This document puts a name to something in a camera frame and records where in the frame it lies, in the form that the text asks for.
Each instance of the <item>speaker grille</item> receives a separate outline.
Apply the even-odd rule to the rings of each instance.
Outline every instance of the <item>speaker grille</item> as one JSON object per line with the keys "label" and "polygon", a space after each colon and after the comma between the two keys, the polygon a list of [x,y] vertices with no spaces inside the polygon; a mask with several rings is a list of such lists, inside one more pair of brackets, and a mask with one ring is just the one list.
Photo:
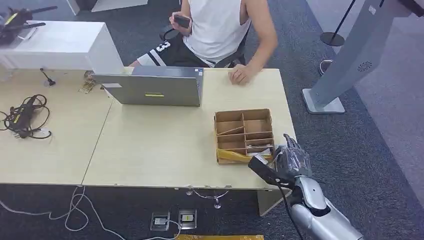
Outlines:
{"label": "speaker grille", "polygon": [[373,63],[370,61],[364,61],[357,67],[358,72],[365,72],[373,66]]}

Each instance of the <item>black shorts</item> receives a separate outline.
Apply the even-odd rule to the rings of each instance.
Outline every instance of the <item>black shorts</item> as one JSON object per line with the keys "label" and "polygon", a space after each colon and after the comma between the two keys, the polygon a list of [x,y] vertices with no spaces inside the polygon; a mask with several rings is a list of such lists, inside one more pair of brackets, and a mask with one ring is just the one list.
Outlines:
{"label": "black shorts", "polygon": [[209,68],[209,65],[198,58],[183,42],[183,36],[165,41],[150,52],[139,57],[142,66],[173,66]]}

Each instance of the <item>charger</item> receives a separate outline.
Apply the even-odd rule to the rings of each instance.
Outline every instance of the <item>charger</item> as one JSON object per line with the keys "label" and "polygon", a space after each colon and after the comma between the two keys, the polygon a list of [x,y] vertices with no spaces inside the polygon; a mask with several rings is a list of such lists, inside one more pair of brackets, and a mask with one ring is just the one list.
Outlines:
{"label": "charger", "polygon": [[[48,131],[47,136],[35,136],[34,133],[40,132],[43,126],[47,123],[47,120],[50,117],[50,109],[46,106],[47,98],[44,95],[37,94],[34,96],[29,96],[23,100],[20,106],[18,107],[10,107],[10,113],[3,113],[6,118],[3,120],[4,129],[0,129],[1,131],[12,131],[14,133],[15,138],[32,138],[32,139],[47,139],[52,136],[52,132]],[[47,117],[45,121],[38,127],[33,128],[31,126],[31,121],[33,119],[34,113],[37,109],[46,109]]]}

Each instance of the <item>floor socket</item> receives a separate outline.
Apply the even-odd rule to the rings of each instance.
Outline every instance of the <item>floor socket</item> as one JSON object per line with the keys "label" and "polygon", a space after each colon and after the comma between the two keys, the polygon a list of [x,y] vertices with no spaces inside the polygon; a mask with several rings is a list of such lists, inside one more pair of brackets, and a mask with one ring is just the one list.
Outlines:
{"label": "floor socket", "polygon": [[171,213],[168,212],[153,212],[151,215],[150,230],[151,231],[163,231],[166,232],[170,228],[170,216]]}
{"label": "floor socket", "polygon": [[178,223],[182,230],[196,229],[198,227],[197,209],[180,210]]}

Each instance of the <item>person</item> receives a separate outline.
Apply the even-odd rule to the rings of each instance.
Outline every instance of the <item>person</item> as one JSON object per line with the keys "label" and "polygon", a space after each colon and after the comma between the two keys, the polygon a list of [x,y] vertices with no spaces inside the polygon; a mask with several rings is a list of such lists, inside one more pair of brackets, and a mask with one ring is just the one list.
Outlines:
{"label": "person", "polygon": [[[189,27],[176,23],[175,15],[189,18]],[[267,0],[182,0],[181,11],[173,12],[169,21],[180,34],[130,66],[213,68],[236,52],[252,23],[259,47],[247,65],[237,64],[228,73],[233,84],[244,85],[262,70],[278,44]]]}

